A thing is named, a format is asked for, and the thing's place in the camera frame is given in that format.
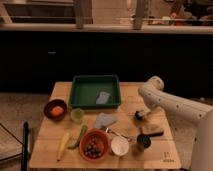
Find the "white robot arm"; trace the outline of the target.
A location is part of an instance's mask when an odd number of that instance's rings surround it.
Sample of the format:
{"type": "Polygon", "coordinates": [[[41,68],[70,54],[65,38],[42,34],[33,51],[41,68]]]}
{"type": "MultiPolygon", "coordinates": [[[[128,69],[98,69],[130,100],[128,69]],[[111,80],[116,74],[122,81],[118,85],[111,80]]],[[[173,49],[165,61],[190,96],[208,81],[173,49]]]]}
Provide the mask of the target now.
{"type": "Polygon", "coordinates": [[[159,106],[197,126],[190,171],[213,171],[213,105],[175,96],[163,89],[163,80],[152,76],[141,83],[138,94],[150,110],[159,106]]]}

